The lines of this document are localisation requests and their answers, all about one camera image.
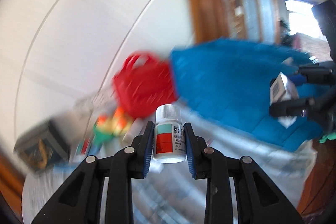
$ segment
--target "mint green label rectangle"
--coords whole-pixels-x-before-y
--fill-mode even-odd
[[[161,124],[160,126],[156,126],[156,135],[163,133],[173,133],[172,124]]]

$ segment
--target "pill bottle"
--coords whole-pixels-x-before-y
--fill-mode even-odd
[[[153,158],[167,164],[186,158],[181,110],[175,105],[162,105],[156,110]]]

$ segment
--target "red handle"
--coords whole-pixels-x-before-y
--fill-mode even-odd
[[[159,58],[157,56],[154,56],[152,53],[149,53],[149,52],[134,52],[133,54],[131,54],[129,57],[126,58],[121,71],[132,70],[135,62],[140,57],[144,57],[144,58],[147,59],[145,64],[159,63],[160,62]]]

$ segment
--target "bottle label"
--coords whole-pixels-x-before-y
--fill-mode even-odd
[[[161,124],[155,127],[156,153],[185,153],[184,130],[178,123]]]

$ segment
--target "red bag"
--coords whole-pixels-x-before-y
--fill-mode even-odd
[[[139,58],[142,66],[133,67]],[[113,77],[120,106],[133,118],[145,118],[164,104],[177,100],[169,63],[146,52],[135,52]]]

